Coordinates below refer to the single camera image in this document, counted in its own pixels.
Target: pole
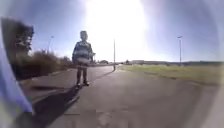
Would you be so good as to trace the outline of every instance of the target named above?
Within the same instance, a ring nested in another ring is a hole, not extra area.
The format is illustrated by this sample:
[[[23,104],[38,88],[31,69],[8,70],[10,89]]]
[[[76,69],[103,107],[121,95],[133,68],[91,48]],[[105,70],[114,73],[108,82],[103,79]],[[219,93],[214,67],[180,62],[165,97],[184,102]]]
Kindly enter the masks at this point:
[[[116,70],[116,63],[115,63],[116,62],[116,60],[115,60],[116,59],[116,50],[115,50],[115,48],[116,47],[115,47],[115,39],[114,39],[114,71]]]
[[[47,48],[47,50],[48,50],[48,52],[50,51],[50,44],[51,44],[51,40],[54,38],[54,36],[51,36],[51,38],[50,38],[50,40],[49,40],[49,42],[48,42],[48,48]]]
[[[182,65],[182,47],[181,47],[181,39],[182,36],[177,37],[179,39],[179,49],[180,49],[180,66]]]

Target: blue sky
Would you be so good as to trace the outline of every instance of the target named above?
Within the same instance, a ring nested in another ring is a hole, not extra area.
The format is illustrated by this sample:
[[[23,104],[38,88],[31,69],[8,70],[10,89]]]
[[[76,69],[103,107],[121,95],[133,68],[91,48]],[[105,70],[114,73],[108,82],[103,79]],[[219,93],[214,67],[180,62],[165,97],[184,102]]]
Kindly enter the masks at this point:
[[[33,25],[33,50],[71,57],[79,31],[89,32],[96,59],[220,60],[221,0],[8,0],[4,16]]]

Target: asphalt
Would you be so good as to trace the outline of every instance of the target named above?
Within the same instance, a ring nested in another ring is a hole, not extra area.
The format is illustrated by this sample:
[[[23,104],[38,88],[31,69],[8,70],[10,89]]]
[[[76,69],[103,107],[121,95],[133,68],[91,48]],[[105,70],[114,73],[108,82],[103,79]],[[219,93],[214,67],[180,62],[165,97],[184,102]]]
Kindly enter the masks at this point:
[[[90,68],[76,89],[75,69],[27,80],[23,87],[49,128],[199,128],[217,87],[112,67]]]

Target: lens flare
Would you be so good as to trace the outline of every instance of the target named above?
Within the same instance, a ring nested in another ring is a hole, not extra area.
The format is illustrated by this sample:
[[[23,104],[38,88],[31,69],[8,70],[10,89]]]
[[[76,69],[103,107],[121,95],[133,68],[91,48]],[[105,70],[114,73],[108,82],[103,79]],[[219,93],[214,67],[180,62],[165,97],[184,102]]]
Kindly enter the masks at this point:
[[[147,24],[140,0],[89,0],[86,13],[86,30],[96,59],[113,60],[114,39],[117,61],[148,56]]]

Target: boy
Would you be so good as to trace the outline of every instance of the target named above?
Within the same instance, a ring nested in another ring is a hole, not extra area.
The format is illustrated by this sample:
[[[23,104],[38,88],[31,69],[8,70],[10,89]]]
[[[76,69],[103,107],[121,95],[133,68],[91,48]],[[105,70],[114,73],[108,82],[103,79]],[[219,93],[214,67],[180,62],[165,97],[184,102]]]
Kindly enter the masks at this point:
[[[91,44],[87,42],[87,32],[80,32],[81,41],[76,43],[76,46],[73,51],[72,60],[73,63],[78,68],[77,72],[77,86],[80,86],[81,73],[83,72],[83,84],[88,86],[87,81],[87,67],[90,61],[93,61],[93,51]]]

